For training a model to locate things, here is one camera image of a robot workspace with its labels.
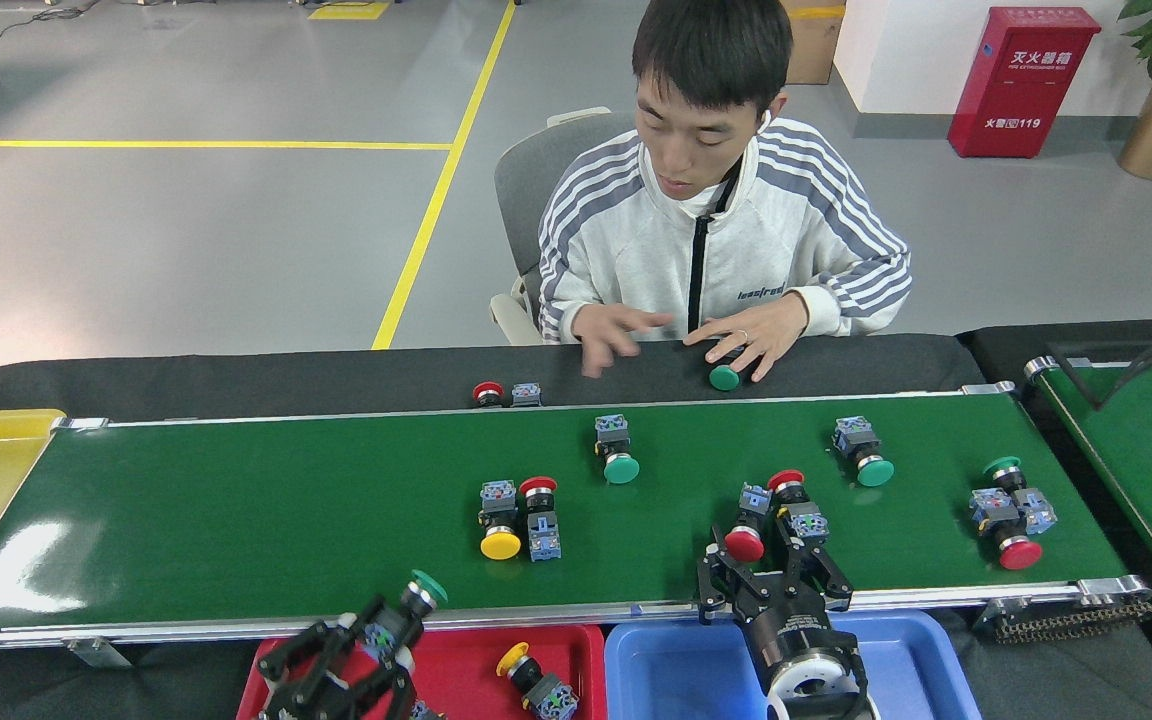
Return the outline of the person's left hand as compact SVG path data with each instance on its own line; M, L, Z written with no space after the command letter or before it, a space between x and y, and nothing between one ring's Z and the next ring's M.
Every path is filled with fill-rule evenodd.
M751 381L760 382L803 336L810 314L799 291L787 291L780 300L750 306L740 313L712 318L698 329L685 334L684 344L708 342L708 363L732 357L733 372L751 370Z

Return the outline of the person's right hand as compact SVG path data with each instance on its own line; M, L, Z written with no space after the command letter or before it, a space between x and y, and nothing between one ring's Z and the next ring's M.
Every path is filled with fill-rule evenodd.
M590 379L602 377L617 357L641 355L634 333L668 325L675 316L647 313L623 304L588 304L573 316L573 338L582 347L581 374Z

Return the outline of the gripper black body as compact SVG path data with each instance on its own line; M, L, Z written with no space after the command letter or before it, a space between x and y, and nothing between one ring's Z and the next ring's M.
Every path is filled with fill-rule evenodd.
M814 591L786 594L782 582L765 593L741 588L736 624L760 685L838 685L846 679L846 652Z

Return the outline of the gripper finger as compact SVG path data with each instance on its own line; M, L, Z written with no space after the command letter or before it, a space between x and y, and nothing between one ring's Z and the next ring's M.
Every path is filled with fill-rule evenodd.
M417 703L411 647L353 644L335 660L338 719L410 719Z
M826 611L849 611L852 583L826 551L829 524L823 514L776 511L774 528L781 541L774 551L774 564L785 573L785 582L817 593Z
M699 623L712 624L723 609L732 611L737 624L749 624L753 620L753 575L722 543L708 543L698 560Z
M343 676L362 629L361 616L319 621L257 655L256 670L268 698L260 717L361 717Z

